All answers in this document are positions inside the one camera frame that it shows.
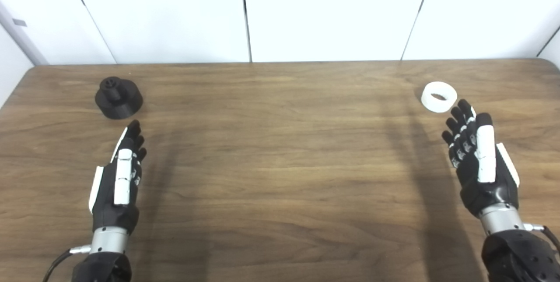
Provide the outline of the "black and white left hand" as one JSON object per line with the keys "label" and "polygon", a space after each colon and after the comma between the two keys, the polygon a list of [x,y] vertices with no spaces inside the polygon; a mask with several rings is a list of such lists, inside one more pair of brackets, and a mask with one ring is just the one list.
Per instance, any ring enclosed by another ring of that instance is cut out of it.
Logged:
{"label": "black and white left hand", "polygon": [[134,119],[123,130],[112,158],[96,167],[88,208],[92,214],[92,231],[119,227],[132,234],[140,211],[136,205],[142,179],[142,161],[147,150],[140,121]]}

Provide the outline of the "black and white right hand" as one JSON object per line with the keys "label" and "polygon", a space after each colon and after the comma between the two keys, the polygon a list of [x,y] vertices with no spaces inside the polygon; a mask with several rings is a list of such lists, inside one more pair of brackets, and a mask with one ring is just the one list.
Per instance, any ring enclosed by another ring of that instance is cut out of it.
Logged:
{"label": "black and white right hand", "polygon": [[518,209],[519,177],[504,146],[496,142],[492,116],[477,113],[461,99],[451,109],[446,126],[441,136],[466,209],[473,216],[495,204]]}

